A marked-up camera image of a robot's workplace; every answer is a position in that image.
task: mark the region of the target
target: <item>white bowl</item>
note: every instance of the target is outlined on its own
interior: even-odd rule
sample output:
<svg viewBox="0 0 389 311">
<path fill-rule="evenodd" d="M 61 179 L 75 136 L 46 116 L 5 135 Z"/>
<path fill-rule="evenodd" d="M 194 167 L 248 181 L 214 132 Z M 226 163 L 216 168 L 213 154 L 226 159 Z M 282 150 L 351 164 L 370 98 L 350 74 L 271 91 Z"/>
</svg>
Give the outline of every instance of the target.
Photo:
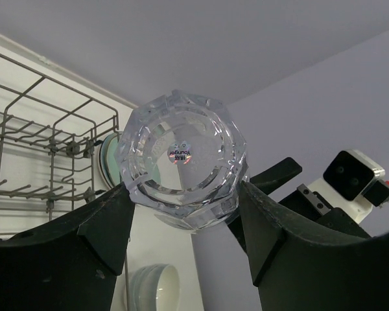
<svg viewBox="0 0 389 311">
<path fill-rule="evenodd" d="M 180 280 L 170 264 L 137 270 L 130 280 L 130 311 L 177 311 Z"/>
</svg>

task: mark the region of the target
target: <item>clear glass cup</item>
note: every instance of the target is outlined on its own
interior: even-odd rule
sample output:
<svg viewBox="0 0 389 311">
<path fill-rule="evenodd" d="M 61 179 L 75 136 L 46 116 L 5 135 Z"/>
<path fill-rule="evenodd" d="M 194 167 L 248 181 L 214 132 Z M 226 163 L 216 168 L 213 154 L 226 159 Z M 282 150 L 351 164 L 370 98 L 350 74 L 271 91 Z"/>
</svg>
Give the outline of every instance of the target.
<svg viewBox="0 0 389 311">
<path fill-rule="evenodd" d="M 133 202 L 192 232 L 228 221 L 248 179 L 246 141 L 226 107 L 177 90 L 132 112 L 115 158 Z"/>
</svg>

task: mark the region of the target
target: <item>sticker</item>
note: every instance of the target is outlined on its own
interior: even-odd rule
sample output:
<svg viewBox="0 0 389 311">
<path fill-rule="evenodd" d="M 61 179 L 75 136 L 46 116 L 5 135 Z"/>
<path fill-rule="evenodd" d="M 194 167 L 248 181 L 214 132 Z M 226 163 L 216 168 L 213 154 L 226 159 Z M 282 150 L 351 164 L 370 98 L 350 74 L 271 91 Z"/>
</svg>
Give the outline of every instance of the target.
<svg viewBox="0 0 389 311">
<path fill-rule="evenodd" d="M 174 164 L 188 164 L 192 158 L 191 151 L 191 146 L 187 141 L 171 144 L 168 151 L 169 160 Z"/>
</svg>

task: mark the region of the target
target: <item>gray wall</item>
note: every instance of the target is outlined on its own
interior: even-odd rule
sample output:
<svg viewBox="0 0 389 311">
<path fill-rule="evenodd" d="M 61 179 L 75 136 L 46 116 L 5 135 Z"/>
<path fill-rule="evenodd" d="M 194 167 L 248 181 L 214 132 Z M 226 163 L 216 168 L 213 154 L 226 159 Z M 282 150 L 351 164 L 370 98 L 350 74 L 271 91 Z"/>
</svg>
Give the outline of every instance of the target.
<svg viewBox="0 0 389 311">
<path fill-rule="evenodd" d="M 319 178 L 336 153 L 358 148 L 389 179 L 389 31 L 230 106 L 248 141 L 252 174 L 287 156 L 303 173 L 277 191 L 280 200 Z M 389 231 L 389 205 L 362 223 Z M 248 263 L 227 229 L 193 238 L 207 311 L 260 310 Z"/>
</svg>

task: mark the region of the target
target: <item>metal wire rack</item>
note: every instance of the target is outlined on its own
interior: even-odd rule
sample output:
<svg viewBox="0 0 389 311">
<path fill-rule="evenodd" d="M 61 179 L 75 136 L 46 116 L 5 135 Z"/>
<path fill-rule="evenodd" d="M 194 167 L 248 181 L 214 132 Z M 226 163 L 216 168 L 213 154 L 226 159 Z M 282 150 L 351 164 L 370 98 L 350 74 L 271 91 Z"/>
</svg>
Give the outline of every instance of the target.
<svg viewBox="0 0 389 311">
<path fill-rule="evenodd" d="M 53 219 L 53 213 L 68 213 L 75 208 L 75 202 L 85 200 L 90 202 L 95 199 L 95 195 L 102 192 L 95 190 L 93 157 L 94 148 L 101 143 L 101 138 L 110 133 L 117 133 L 119 129 L 119 114 L 116 109 L 100 100 L 93 98 L 76 88 L 47 76 L 34 68 L 31 68 L 21 62 L 11 59 L 0 53 L 0 61 L 6 61 L 18 68 L 26 70 L 37 75 L 36 81 L 23 90 L 17 90 L 16 87 L 5 85 L 0 82 L 0 90 L 12 94 L 14 98 L 0 111 L 0 198 L 25 198 L 44 201 L 43 208 L 8 208 L 1 207 L 0 211 L 29 211 L 48 213 L 49 221 Z M 84 101 L 73 109 L 66 109 L 57 104 L 50 103 L 48 100 L 38 98 L 34 95 L 35 89 L 43 83 L 52 82 L 58 87 L 73 92 L 84 98 Z M 42 124 L 38 120 L 29 120 L 24 117 L 18 117 L 11 114 L 22 100 L 33 101 L 38 107 L 57 111 L 61 115 L 52 124 Z M 89 109 L 90 104 L 99 111 L 108 111 L 107 119 L 100 122 L 90 119 L 84 111 Z M 66 119 L 79 119 L 81 122 L 87 122 L 89 127 L 82 133 L 75 133 L 69 130 L 63 130 L 61 123 Z M 31 184 L 18 187 L 16 189 L 4 190 L 3 185 L 8 182 L 1 177 L 3 167 L 3 154 L 5 146 L 15 146 L 30 150 L 37 154 L 44 154 L 49 158 L 49 182 L 41 187 L 32 187 Z M 68 158 L 69 165 L 58 165 L 58 157 Z M 84 180 L 78 179 L 77 175 L 86 174 Z M 71 202 L 70 209 L 55 209 L 55 202 Z M 14 235 L 14 232 L 1 232 L 0 236 Z"/>
</svg>

